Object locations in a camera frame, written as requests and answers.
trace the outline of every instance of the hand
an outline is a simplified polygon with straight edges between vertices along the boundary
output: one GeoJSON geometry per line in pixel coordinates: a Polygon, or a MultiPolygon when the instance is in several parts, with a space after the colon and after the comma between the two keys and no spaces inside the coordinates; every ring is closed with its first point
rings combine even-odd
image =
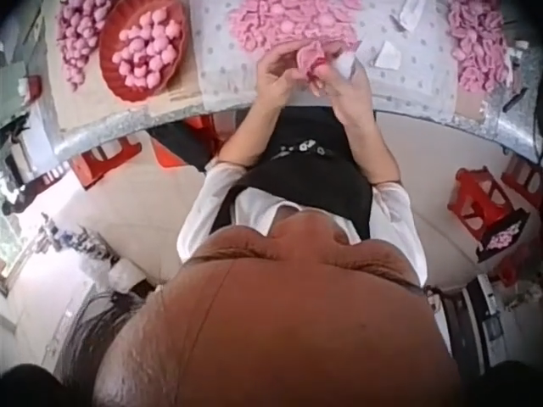
{"type": "Polygon", "coordinates": [[[269,109],[286,106],[293,90],[305,80],[296,66],[296,53],[310,40],[286,42],[268,52],[257,65],[258,99],[269,109]]]}
{"type": "Polygon", "coordinates": [[[333,112],[346,128],[364,130],[375,125],[370,81],[358,60],[350,81],[330,64],[316,67],[315,76],[320,81],[319,87],[330,97],[333,112]]]}

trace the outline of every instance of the eyebrow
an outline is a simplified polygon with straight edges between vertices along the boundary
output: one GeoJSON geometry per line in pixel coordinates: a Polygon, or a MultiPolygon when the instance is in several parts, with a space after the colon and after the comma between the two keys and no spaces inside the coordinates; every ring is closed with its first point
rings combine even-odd
{"type": "MultiPolygon", "coordinates": [[[[252,248],[224,248],[218,252],[214,252],[213,254],[208,255],[201,255],[192,257],[188,261],[186,261],[182,267],[190,266],[190,265],[200,265],[203,263],[209,263],[211,261],[217,261],[217,260],[235,260],[235,259],[264,259],[264,260],[279,260],[277,256],[272,256],[268,254],[262,253],[260,250],[254,250],[252,248]]],[[[352,271],[359,271],[366,274],[371,274],[372,276],[376,276],[379,278],[382,278],[383,280],[386,280],[388,282],[392,282],[400,287],[403,287],[408,292],[417,295],[418,297],[426,297],[426,294],[424,293],[424,290],[422,287],[418,286],[417,284],[413,284],[412,282],[408,282],[404,280],[403,278],[400,278],[398,276],[394,276],[388,272],[368,272],[367,264],[360,264],[357,265],[356,263],[349,265],[348,267],[345,267],[344,265],[337,265],[337,264],[328,264],[328,265],[334,265],[336,267],[345,268],[352,271]]]]}

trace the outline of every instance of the red plastic basket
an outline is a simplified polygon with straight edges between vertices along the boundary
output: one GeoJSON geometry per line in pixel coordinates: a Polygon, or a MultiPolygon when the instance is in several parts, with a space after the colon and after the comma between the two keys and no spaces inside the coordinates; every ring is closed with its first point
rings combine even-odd
{"type": "Polygon", "coordinates": [[[102,77],[114,95],[127,102],[139,102],[164,90],[168,81],[176,73],[182,61],[188,38],[188,19],[179,0],[121,0],[109,14],[100,34],[99,57],[102,77]],[[125,44],[119,39],[122,30],[130,29],[139,23],[142,14],[157,8],[166,7],[168,19],[181,25],[182,33],[178,43],[172,45],[177,51],[177,58],[162,71],[162,81],[154,89],[132,89],[125,85],[125,79],[119,73],[119,67],[111,61],[113,54],[125,44]]]}

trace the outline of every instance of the polka dot tablecloth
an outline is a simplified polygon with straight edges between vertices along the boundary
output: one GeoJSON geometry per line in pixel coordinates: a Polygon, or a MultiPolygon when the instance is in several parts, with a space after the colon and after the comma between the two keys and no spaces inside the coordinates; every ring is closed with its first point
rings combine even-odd
{"type": "MultiPolygon", "coordinates": [[[[439,121],[450,120],[456,105],[456,61],[447,35],[446,0],[427,0],[415,32],[398,29],[405,0],[364,0],[354,27],[362,44],[358,59],[367,67],[375,107],[439,121]],[[397,71],[372,67],[385,41],[402,54],[397,71]]],[[[222,110],[250,103],[255,97],[255,66],[261,53],[247,54],[230,35],[228,13],[241,0],[191,0],[193,45],[204,106],[222,110]]],[[[294,105],[323,105],[326,98],[308,92],[295,95],[294,105]]]]}

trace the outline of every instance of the forearm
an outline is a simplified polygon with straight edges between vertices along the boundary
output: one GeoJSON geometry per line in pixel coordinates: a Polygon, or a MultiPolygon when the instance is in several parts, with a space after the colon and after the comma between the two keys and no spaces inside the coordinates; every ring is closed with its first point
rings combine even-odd
{"type": "Polygon", "coordinates": [[[249,167],[266,150],[281,109],[269,109],[259,99],[219,152],[219,161],[249,167]]]}
{"type": "Polygon", "coordinates": [[[350,149],[362,174],[372,185],[399,182],[400,167],[374,121],[364,128],[345,127],[350,149]]]}

